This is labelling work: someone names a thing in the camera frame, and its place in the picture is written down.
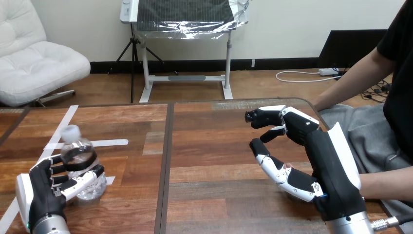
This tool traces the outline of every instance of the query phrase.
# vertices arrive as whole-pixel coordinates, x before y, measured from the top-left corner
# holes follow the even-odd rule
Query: tripod
[[[134,86],[134,68],[135,68],[135,63],[138,62],[138,51],[136,49],[137,44],[141,44],[141,41],[137,38],[135,38],[135,34],[133,32],[133,25],[131,23],[131,33],[132,33],[132,37],[130,38],[130,41],[128,43],[128,45],[125,47],[125,49],[122,51],[122,53],[120,54],[120,56],[117,58],[116,60],[116,66],[119,65],[119,61],[122,58],[122,56],[124,55],[124,53],[126,52],[126,50],[129,48],[129,46],[132,44],[132,65],[131,65],[131,103],[133,103],[133,86]],[[165,67],[165,63],[164,61],[158,57],[152,50],[150,50],[148,47],[146,47],[146,50],[153,55],[157,60],[159,60],[161,62],[162,67]],[[112,74],[113,71],[113,67],[111,67],[110,71],[108,72],[108,74]]]

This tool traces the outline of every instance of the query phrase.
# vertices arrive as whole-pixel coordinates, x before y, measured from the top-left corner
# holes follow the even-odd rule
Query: gray pants
[[[330,128],[340,123],[360,173],[383,172],[413,165],[413,160],[397,145],[394,133],[384,117],[383,104],[359,108],[336,105],[320,113]],[[393,216],[413,214],[413,203],[397,200],[382,202]],[[413,233],[413,222],[400,227],[406,234]]]

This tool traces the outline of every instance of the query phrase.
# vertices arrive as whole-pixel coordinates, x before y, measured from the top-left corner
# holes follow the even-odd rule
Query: chair base
[[[48,96],[48,97],[39,98],[39,99],[35,100],[35,102],[37,102],[38,104],[40,104],[40,105],[43,106],[43,107],[46,107],[46,106],[44,105],[45,102],[54,100],[54,99],[56,99],[56,98],[61,98],[61,97],[63,97],[63,96],[69,95],[69,94],[74,95],[75,93],[76,93],[76,91],[75,91],[74,89],[72,89],[72,90],[60,92],[60,93],[57,93],[57,94],[52,94],[52,95],[50,95],[50,96]]]

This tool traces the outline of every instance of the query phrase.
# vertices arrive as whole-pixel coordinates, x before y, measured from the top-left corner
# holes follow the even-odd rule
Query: white armchair
[[[90,73],[83,55],[46,41],[46,34],[30,0],[0,0],[0,102],[21,106],[41,104],[70,90],[46,94]]]

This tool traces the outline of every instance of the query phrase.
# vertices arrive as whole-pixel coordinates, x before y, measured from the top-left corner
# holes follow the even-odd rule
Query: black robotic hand
[[[69,234],[63,208],[85,188],[103,174],[104,167],[96,165],[76,178],[67,175],[52,176],[66,171],[60,155],[38,162],[29,174],[17,176],[16,197],[20,215],[26,230],[33,234],[48,234],[59,231]]]
[[[260,139],[251,141],[256,160],[282,189],[302,200],[314,202],[324,221],[366,210],[359,193],[361,184],[357,167],[339,124],[323,132],[316,119],[284,105],[246,112],[245,120],[255,129],[275,125]],[[312,176],[291,167],[284,168],[284,163],[268,152],[263,142],[284,134],[305,147],[313,168]]]

